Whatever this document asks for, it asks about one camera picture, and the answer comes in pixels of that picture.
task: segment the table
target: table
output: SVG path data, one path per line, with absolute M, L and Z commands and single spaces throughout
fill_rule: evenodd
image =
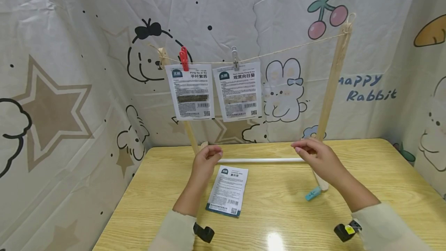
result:
M 346 168 L 389 203 L 434 250 L 446 246 L 446 203 L 383 139 L 326 141 Z M 290 143 L 222 145 L 224 158 L 296 157 Z M 93 251 L 146 251 L 179 197 L 192 166 L 190 146 L 152 148 L 124 193 Z M 317 186 L 306 163 L 231 164 L 249 174 L 240 218 L 205 210 L 217 170 L 203 195 L 198 223 L 215 231 L 211 244 L 196 237 L 194 250 L 363 250 L 355 236 L 342 243 L 335 225 L 350 211 L 336 189 L 306 201 Z

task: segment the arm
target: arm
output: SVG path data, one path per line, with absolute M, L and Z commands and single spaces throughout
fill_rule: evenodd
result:
M 365 250 L 431 250 L 389 205 L 381 204 L 372 192 L 347 171 L 329 146 L 314 138 L 299 140 L 291 146 L 321 178 L 341 193 L 352 217 L 362 227 L 359 234 Z
M 149 251 L 191 251 L 194 247 L 194 224 L 200 199 L 214 173 L 214 166 L 223 156 L 219 146 L 206 146 L 197 153 L 189 181 L 167 213 Z

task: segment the seed packet label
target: seed packet label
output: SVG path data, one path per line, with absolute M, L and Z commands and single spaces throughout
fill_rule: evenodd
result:
M 248 169 L 220 166 L 206 210 L 239 217 L 242 211 Z
M 210 64 L 165 66 L 177 120 L 213 119 L 214 92 Z
M 262 116 L 260 62 L 213 69 L 224 122 Z

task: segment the white tube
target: white tube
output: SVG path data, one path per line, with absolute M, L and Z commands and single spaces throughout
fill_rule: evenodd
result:
M 290 163 L 305 162 L 302 158 L 238 158 L 220 159 L 218 163 Z

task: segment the white sleeve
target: white sleeve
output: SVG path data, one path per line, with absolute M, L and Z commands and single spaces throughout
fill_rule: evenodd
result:
M 191 251 L 194 248 L 195 217 L 170 210 L 150 244 L 149 251 Z
M 368 251 L 431 251 L 388 204 L 366 207 L 352 213 L 361 225 L 359 235 Z

